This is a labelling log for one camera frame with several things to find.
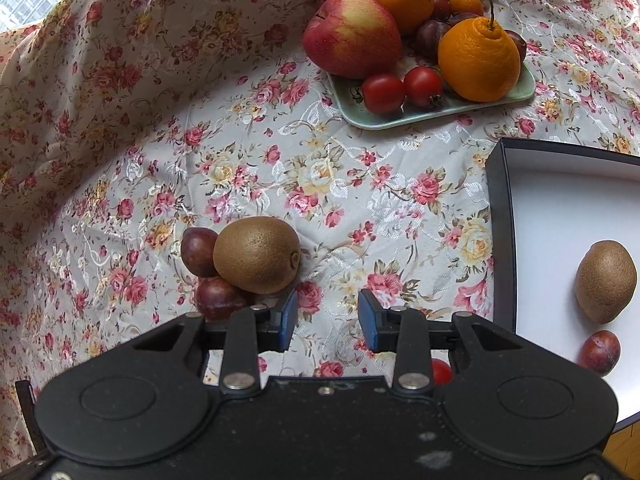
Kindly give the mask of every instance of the tomato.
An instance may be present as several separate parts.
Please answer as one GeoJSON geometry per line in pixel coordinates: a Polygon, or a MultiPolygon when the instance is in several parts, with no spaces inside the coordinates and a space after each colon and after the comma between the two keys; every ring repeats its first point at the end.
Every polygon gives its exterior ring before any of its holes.
{"type": "Polygon", "coordinates": [[[404,76],[404,91],[414,105],[432,107],[442,95],[442,79],[433,68],[417,66],[404,76]]]}
{"type": "Polygon", "coordinates": [[[374,114],[388,114],[404,103],[404,85],[393,74],[367,77],[362,84],[364,105],[374,114]]]}
{"type": "Polygon", "coordinates": [[[431,359],[433,368],[433,380],[436,384],[447,384],[453,380],[451,367],[442,359],[431,359]]]}

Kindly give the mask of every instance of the metal bolt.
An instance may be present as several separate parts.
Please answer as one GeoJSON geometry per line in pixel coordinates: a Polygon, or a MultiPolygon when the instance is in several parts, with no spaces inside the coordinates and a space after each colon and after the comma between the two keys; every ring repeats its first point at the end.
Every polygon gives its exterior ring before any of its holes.
{"type": "Polygon", "coordinates": [[[421,390],[429,386],[431,381],[425,374],[409,372],[398,377],[398,384],[406,390],[421,390]]]}
{"type": "Polygon", "coordinates": [[[231,390],[245,390],[255,384],[255,379],[244,372],[235,372],[225,376],[222,382],[231,390]]]}

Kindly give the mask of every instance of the green plate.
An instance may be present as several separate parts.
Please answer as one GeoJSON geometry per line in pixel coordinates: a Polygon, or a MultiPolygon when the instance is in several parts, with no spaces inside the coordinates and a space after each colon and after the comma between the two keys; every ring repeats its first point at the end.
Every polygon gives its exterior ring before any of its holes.
{"type": "Polygon", "coordinates": [[[362,102],[360,92],[361,82],[353,79],[329,74],[329,83],[334,91],[335,104],[344,119],[363,130],[386,130],[394,126],[415,123],[426,119],[433,119],[451,114],[460,114],[470,110],[479,110],[488,106],[504,105],[524,101],[533,96],[536,91],[536,80],[529,69],[523,64],[520,70],[520,78],[511,91],[499,101],[493,103],[473,103],[446,89],[440,104],[435,108],[418,108],[405,102],[402,108],[395,113],[380,116],[372,114],[362,102]]]}

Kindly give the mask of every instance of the box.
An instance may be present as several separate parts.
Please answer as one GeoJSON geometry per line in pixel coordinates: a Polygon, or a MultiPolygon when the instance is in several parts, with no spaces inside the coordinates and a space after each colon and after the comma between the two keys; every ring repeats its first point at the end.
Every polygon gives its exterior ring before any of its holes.
{"type": "Polygon", "coordinates": [[[640,157],[575,144],[503,138],[486,162],[494,237],[494,322],[575,361],[598,330],[620,340],[604,377],[619,405],[616,431],[640,420],[640,292],[606,325],[574,296],[592,244],[616,240],[640,265],[640,157]]]}

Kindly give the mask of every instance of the tablecloth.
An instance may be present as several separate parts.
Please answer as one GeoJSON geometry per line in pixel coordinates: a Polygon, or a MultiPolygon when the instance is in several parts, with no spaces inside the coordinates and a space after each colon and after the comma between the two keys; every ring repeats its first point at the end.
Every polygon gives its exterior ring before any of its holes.
{"type": "MultiPolygon", "coordinates": [[[[385,132],[342,120],[300,47],[322,1],[63,0],[3,36],[2,466],[31,453],[15,380],[37,394],[194,309],[188,226],[272,215],[299,233],[300,322],[288,352],[261,356],[263,379],[388,376],[360,288],[430,319],[492,316],[484,162],[499,137],[638,154],[639,0],[496,0],[535,98],[385,132]]],[[[214,352],[207,382],[219,368],[214,352]]]]}

